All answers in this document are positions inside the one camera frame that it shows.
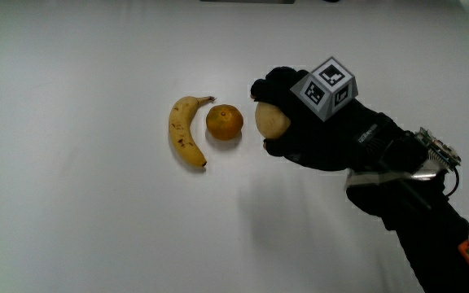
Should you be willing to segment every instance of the orange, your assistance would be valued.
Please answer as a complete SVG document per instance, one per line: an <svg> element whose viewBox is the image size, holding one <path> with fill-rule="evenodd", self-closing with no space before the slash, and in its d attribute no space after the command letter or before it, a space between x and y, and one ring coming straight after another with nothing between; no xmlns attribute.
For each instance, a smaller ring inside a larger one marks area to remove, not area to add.
<svg viewBox="0 0 469 293"><path fill-rule="evenodd" d="M209 110L205 123L214 138L226 141L240 134L243 116L235 106L218 105Z"/></svg>

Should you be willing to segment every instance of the gloved hand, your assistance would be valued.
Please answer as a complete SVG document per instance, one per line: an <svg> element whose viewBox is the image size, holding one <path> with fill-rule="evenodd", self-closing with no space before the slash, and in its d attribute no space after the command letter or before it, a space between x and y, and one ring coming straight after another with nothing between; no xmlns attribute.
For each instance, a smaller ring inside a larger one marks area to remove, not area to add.
<svg viewBox="0 0 469 293"><path fill-rule="evenodd" d="M291 120L282 137L264 140L270 155L324 171L345 168L357 171L373 164L387 144L404 133L390 118L367 109L355 99L322 122L290 91L306 74L305 70L275 68L252 85L251 96L255 101L279 107ZM370 135L374 138L359 142L374 124L374 135Z"/></svg>

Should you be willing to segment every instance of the yellow banana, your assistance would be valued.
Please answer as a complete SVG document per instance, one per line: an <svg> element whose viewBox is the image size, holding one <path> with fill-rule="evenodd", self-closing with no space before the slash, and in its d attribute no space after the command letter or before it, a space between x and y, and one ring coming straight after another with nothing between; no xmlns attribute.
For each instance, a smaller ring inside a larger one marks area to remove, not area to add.
<svg viewBox="0 0 469 293"><path fill-rule="evenodd" d="M191 135L191 122L198 108L214 97L184 97L179 99L169 113L169 136L177 153L189 164L203 167L207 160L202 151L196 146Z"/></svg>

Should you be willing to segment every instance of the yellow potato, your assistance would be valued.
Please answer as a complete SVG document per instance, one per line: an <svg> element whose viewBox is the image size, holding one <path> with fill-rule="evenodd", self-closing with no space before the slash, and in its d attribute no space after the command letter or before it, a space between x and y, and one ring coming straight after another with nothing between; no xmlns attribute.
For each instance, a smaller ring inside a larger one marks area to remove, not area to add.
<svg viewBox="0 0 469 293"><path fill-rule="evenodd" d="M256 127L264 138L279 138L291 125L291 120L278 107L269 103L258 102L254 116Z"/></svg>

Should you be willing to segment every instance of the fiducial marker cube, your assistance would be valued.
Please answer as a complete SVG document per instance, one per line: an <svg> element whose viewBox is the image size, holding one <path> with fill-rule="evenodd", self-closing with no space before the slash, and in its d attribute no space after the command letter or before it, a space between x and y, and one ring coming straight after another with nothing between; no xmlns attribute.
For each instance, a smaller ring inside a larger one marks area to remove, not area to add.
<svg viewBox="0 0 469 293"><path fill-rule="evenodd" d="M356 77L330 57L293 85L291 91L322 121L327 121L356 98Z"/></svg>

